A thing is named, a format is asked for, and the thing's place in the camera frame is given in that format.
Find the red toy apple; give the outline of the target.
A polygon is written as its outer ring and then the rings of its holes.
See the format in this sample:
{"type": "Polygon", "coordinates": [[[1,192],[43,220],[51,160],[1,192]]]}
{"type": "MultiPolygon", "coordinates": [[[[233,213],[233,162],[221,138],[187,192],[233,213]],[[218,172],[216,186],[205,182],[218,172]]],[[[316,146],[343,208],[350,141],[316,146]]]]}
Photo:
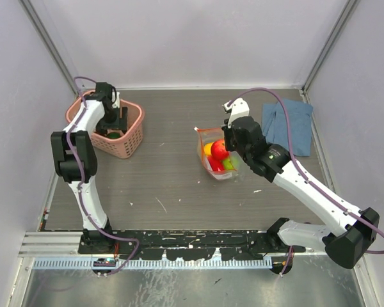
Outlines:
{"type": "Polygon", "coordinates": [[[225,141],[223,139],[219,139],[213,143],[211,148],[211,155],[219,161],[229,157],[229,152],[226,149],[225,141]]]}

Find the green toy apple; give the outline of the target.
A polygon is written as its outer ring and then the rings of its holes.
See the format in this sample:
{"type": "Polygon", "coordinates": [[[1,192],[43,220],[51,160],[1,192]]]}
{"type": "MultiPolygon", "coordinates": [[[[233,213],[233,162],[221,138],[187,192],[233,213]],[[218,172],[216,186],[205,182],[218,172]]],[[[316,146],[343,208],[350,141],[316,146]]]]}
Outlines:
{"type": "Polygon", "coordinates": [[[230,155],[228,158],[222,160],[221,163],[225,170],[238,170],[240,168],[241,159],[234,155],[230,155]]]}

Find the clear zip top bag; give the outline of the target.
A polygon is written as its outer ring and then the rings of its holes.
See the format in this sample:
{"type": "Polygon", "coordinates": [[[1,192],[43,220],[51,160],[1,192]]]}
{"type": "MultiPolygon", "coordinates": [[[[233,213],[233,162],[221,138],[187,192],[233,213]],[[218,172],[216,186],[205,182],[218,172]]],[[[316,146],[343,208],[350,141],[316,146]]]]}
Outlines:
{"type": "Polygon", "coordinates": [[[198,136],[197,154],[208,174],[217,181],[242,180],[243,161],[236,152],[226,149],[226,141],[221,128],[194,128],[198,136]]]}

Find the yellow toy lemon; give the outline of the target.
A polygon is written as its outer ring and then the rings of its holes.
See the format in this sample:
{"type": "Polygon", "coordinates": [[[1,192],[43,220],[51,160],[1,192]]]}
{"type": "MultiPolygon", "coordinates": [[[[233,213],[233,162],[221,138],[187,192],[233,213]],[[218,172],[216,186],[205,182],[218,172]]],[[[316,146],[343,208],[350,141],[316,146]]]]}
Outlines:
{"type": "Polygon", "coordinates": [[[211,156],[211,148],[212,148],[213,143],[207,143],[204,145],[204,154],[206,156],[211,156]]]}

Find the red toy pepper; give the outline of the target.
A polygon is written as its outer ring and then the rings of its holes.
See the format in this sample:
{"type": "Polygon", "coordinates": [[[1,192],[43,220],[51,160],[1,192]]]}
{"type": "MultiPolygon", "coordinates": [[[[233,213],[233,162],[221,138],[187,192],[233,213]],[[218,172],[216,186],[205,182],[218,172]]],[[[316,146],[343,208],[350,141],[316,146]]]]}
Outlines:
{"type": "Polygon", "coordinates": [[[215,159],[214,157],[212,156],[207,156],[207,160],[209,162],[209,165],[211,167],[211,169],[215,172],[221,172],[221,171],[224,171],[225,168],[222,164],[221,161],[215,159]]]}

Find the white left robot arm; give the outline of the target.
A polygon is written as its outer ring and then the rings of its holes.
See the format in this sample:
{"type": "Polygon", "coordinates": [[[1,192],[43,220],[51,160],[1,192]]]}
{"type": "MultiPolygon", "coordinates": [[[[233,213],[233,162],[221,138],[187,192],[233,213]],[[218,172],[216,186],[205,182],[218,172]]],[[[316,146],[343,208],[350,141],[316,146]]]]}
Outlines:
{"type": "Polygon", "coordinates": [[[83,218],[81,244],[109,253],[116,237],[100,204],[95,175],[98,163],[90,136],[98,132],[107,136],[127,131],[127,117],[121,117],[116,88],[107,82],[96,82],[95,90],[80,94],[81,105],[73,120],[62,130],[51,134],[51,148],[56,174],[71,188],[83,218]]]}

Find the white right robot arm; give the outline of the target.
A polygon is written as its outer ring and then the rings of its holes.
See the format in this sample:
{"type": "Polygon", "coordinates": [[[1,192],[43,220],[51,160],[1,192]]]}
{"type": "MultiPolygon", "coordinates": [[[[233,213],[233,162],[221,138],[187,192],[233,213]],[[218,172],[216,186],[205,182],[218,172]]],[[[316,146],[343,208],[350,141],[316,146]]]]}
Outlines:
{"type": "Polygon", "coordinates": [[[360,210],[308,175],[288,150],[266,142],[251,116],[225,120],[221,129],[227,150],[236,152],[256,175],[285,189],[323,222],[298,223],[281,217],[267,230],[269,247],[276,252],[288,246],[324,251],[337,265],[352,269],[375,241],[373,228],[379,224],[379,214],[372,208],[360,210]]]}

